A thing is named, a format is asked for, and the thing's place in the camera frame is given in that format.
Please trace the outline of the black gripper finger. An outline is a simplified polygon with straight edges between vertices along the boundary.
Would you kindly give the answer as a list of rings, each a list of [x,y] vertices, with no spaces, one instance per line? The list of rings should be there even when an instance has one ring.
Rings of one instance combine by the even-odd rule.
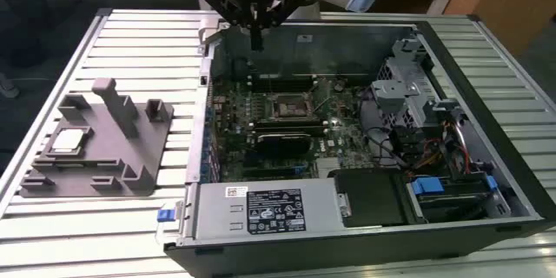
[[[271,2],[257,6],[257,50],[263,51],[263,30],[278,27],[301,6],[301,0],[285,0],[275,7]]]
[[[251,49],[258,50],[258,21],[253,11],[251,0],[205,0],[211,8],[233,25],[246,29],[251,37]]]

